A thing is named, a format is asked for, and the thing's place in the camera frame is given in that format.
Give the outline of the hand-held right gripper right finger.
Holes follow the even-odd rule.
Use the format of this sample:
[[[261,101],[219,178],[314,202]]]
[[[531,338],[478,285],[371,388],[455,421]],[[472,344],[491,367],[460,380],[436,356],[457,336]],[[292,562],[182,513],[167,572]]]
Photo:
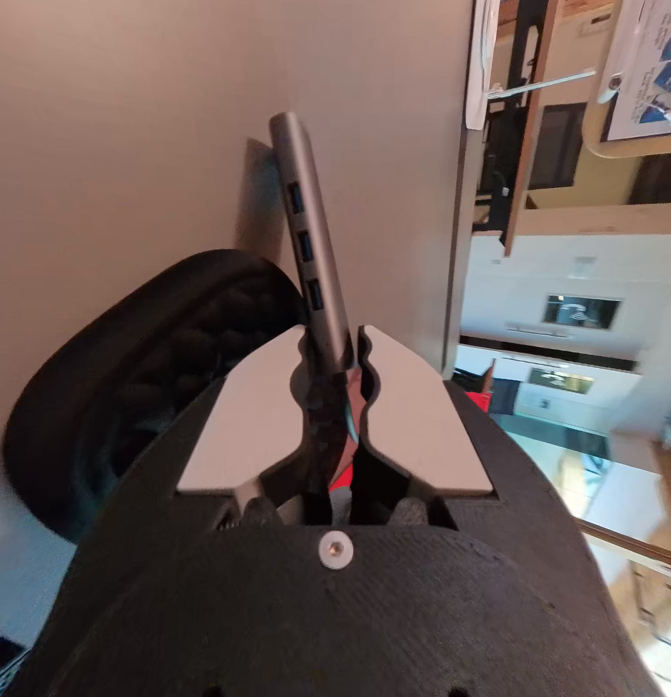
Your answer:
[[[442,376],[372,325],[358,328],[366,401],[360,441],[410,484],[442,496],[486,496],[493,485]]]

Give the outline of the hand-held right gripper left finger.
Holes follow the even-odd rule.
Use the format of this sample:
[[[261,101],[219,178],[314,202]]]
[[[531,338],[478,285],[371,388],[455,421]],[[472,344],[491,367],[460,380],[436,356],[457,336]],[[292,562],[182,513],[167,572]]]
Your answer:
[[[227,374],[178,481],[180,493],[235,493],[297,453],[304,412],[292,390],[303,325],[287,329]]]

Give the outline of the red plastic bin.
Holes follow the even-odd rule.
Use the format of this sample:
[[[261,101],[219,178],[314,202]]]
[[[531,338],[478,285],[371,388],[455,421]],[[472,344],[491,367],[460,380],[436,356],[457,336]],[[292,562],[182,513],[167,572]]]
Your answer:
[[[495,362],[491,363],[490,368],[484,373],[480,380],[480,387],[473,387],[466,394],[482,411],[489,412],[491,402],[492,373]],[[359,441],[360,418],[366,400],[361,394],[361,368],[355,368],[347,373],[347,396],[348,404],[346,407],[347,442],[343,450],[340,462],[335,474],[329,484],[332,492],[340,487],[350,486],[353,475],[353,459]]]

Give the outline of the grey usb hub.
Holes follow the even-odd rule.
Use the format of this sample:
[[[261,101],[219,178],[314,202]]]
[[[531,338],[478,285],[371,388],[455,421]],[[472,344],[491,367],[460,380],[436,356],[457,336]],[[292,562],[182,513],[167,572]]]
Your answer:
[[[290,111],[271,117],[269,130],[306,308],[311,452],[329,488],[348,437],[347,373],[355,366],[354,346],[307,130]]]

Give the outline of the black wrist rest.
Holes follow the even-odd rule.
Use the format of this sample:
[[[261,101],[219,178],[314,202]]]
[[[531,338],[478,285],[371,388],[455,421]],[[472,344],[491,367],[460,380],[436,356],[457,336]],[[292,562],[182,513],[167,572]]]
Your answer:
[[[7,422],[9,483],[78,544],[133,461],[207,388],[294,325],[296,285],[237,249],[194,254],[93,320],[27,383]]]

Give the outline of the booth window with sign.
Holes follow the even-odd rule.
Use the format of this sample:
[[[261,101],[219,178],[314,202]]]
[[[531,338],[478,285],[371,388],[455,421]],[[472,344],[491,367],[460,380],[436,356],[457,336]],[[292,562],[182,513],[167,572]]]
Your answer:
[[[526,383],[573,395],[588,395],[593,387],[594,378],[542,365],[531,368]]]
[[[574,295],[549,295],[542,323],[592,330],[610,330],[622,301]]]

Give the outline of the instruction sheet on stand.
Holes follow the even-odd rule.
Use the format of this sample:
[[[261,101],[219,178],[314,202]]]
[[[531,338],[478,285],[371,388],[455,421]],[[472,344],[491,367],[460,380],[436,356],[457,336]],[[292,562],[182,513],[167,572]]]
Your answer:
[[[670,154],[671,135],[617,142],[603,142],[601,139],[609,108],[606,103],[600,101],[602,75],[605,69],[607,53],[610,50],[620,5],[621,1],[615,1],[612,7],[612,18],[607,34],[607,43],[602,51],[598,67],[596,68],[595,82],[584,113],[582,125],[583,143],[593,154],[602,158],[643,158],[651,155]]]

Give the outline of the white poster stand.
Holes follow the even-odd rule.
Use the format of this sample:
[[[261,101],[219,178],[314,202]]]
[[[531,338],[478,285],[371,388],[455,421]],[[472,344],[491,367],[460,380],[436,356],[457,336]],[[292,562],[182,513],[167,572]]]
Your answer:
[[[506,9],[501,8],[503,1],[476,1],[474,6],[464,107],[464,122],[469,130],[482,130],[490,100],[506,100],[528,92],[587,79],[596,74],[596,69],[590,68],[554,80],[535,81],[511,89],[491,88],[490,74],[500,24],[514,22],[516,39],[522,38],[520,24],[524,20],[529,22],[529,27],[537,28],[539,36],[545,31],[545,24],[548,24],[546,29],[548,42],[551,41],[554,28],[554,20],[546,19],[551,13],[551,1],[509,1],[508,3],[509,8]]]

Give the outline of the dark wall screen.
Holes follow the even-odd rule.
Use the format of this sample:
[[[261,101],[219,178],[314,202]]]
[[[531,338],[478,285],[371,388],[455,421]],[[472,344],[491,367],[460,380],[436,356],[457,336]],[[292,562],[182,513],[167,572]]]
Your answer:
[[[585,102],[543,109],[529,190],[571,187],[582,150]]]

